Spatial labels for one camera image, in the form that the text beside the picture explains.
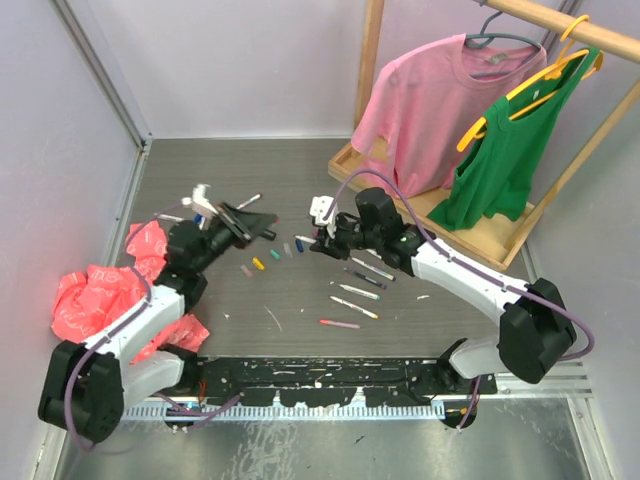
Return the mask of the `yellow pen cap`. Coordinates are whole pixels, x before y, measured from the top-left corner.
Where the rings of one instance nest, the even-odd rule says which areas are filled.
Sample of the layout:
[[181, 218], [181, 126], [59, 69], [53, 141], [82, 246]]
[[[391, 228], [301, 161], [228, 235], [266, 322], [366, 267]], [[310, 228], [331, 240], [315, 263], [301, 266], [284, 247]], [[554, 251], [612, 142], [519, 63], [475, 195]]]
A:
[[263, 264], [263, 263], [262, 263], [262, 262], [261, 262], [257, 257], [254, 257], [254, 258], [252, 259], [252, 262], [253, 262], [254, 266], [255, 266], [257, 269], [259, 269], [259, 270], [264, 270], [264, 269], [265, 269], [264, 264]]

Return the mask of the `clear pink pen cap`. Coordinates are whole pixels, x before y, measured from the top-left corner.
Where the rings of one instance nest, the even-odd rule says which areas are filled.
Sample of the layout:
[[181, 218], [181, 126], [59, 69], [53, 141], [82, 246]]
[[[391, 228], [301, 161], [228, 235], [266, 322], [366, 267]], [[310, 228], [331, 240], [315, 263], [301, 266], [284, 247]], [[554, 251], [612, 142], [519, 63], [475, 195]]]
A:
[[252, 278], [254, 276], [252, 271], [246, 265], [241, 265], [240, 268], [248, 278]]

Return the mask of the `pink cap marker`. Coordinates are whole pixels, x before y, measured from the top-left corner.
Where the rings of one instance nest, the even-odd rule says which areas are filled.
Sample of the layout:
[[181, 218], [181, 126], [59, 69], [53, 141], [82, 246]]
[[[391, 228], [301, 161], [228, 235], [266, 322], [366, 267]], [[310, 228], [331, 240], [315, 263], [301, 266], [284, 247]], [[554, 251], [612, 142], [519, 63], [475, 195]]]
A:
[[252, 205], [253, 203], [257, 202], [258, 200], [260, 200], [262, 198], [262, 194], [258, 193], [253, 195], [252, 197], [250, 197], [249, 199], [245, 200], [244, 202], [242, 202], [241, 204], [239, 204], [237, 206], [238, 209], [244, 209], [246, 207], [248, 207], [249, 205]]

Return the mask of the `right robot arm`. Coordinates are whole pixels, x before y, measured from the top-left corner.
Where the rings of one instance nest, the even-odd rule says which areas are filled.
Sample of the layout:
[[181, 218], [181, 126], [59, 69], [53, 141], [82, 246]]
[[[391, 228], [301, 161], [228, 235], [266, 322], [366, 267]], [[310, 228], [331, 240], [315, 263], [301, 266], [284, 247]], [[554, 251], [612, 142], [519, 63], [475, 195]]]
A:
[[575, 343], [552, 282], [517, 280], [462, 255], [405, 222], [379, 187], [359, 192], [355, 203], [358, 213], [351, 215], [338, 211], [329, 196], [312, 199], [309, 216], [318, 230], [313, 251], [346, 260], [355, 250], [372, 249], [388, 267], [444, 288], [498, 327], [493, 336], [456, 341], [438, 358], [438, 379], [447, 392], [462, 393], [478, 376], [505, 372], [537, 384]]

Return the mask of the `purple marker pen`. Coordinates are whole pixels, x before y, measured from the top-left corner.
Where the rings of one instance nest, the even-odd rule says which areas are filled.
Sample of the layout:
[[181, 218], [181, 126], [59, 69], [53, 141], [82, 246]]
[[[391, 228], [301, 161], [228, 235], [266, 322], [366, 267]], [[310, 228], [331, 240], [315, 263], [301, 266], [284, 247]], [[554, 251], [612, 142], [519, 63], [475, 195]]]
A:
[[367, 282], [368, 284], [374, 285], [377, 288], [380, 288], [382, 290], [386, 290], [387, 289], [387, 285], [385, 285], [384, 283], [382, 283], [382, 282], [380, 282], [380, 281], [378, 281], [378, 280], [376, 280], [374, 278], [371, 278], [370, 276], [368, 276], [368, 275], [366, 275], [364, 273], [361, 273], [359, 271], [356, 271], [356, 270], [348, 268], [348, 267], [343, 267], [343, 270], [346, 273], [348, 273], [349, 275], [352, 275], [352, 276], [354, 276], [354, 277], [356, 277], [356, 278], [358, 278], [360, 280], [363, 280], [363, 281]]

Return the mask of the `teal marker pen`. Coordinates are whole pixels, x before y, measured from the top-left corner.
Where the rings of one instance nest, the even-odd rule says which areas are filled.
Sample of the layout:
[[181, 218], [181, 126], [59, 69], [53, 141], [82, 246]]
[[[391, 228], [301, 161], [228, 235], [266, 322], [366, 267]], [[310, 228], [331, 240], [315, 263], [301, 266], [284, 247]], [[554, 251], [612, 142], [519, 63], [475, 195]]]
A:
[[371, 300], [375, 300], [375, 301], [379, 301], [380, 300], [380, 295], [358, 288], [358, 287], [354, 287], [351, 285], [347, 285], [347, 284], [337, 284], [339, 288], [341, 288], [342, 290], [346, 291], [346, 292], [350, 292], [356, 295], [359, 295], [361, 297], [367, 298], [367, 299], [371, 299]]

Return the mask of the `yellow marker pen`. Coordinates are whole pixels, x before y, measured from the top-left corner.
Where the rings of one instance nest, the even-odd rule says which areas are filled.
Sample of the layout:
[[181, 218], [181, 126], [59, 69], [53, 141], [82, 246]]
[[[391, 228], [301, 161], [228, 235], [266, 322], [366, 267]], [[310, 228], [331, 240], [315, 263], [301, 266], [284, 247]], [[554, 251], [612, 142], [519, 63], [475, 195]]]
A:
[[328, 298], [331, 301], [333, 301], [333, 302], [335, 302], [335, 303], [337, 303], [339, 305], [345, 306], [345, 307], [347, 307], [347, 308], [349, 308], [349, 309], [351, 309], [351, 310], [353, 310], [355, 312], [358, 312], [359, 314], [364, 315], [364, 316], [366, 316], [368, 318], [379, 319], [379, 315], [377, 313], [374, 313], [374, 312], [372, 312], [370, 310], [367, 310], [367, 309], [365, 309], [365, 308], [363, 308], [363, 307], [361, 307], [359, 305], [356, 305], [353, 302], [344, 300], [342, 298], [339, 298], [339, 297], [333, 296], [333, 295], [329, 295]]

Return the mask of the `orange black highlighter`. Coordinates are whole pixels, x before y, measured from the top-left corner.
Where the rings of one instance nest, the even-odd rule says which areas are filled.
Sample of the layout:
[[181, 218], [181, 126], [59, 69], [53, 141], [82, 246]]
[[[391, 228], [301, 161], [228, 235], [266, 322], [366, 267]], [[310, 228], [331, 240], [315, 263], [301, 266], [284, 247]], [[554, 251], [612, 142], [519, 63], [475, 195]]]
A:
[[265, 239], [273, 241], [277, 237], [277, 234], [272, 230], [265, 230], [262, 233], [262, 237], [265, 238]]

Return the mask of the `light pink marker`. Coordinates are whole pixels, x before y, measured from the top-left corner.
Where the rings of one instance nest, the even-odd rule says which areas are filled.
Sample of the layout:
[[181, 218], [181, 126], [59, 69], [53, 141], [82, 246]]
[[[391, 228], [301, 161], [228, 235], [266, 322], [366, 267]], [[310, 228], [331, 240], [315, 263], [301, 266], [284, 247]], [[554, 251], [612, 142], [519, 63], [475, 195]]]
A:
[[321, 325], [325, 325], [325, 326], [331, 326], [331, 327], [343, 328], [343, 329], [350, 329], [350, 330], [359, 330], [361, 328], [361, 326], [359, 324], [356, 324], [356, 323], [340, 322], [340, 321], [334, 321], [334, 320], [329, 320], [329, 319], [319, 319], [318, 323], [320, 323]]

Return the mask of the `red cap marker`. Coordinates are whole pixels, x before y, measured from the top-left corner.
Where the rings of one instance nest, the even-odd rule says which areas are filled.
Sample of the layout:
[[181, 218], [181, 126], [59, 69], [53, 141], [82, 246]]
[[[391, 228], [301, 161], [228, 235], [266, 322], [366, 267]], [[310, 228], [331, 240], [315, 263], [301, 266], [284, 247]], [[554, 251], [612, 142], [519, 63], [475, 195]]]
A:
[[295, 239], [300, 240], [306, 244], [314, 244], [317, 240], [315, 238], [303, 236], [303, 235], [295, 235]]

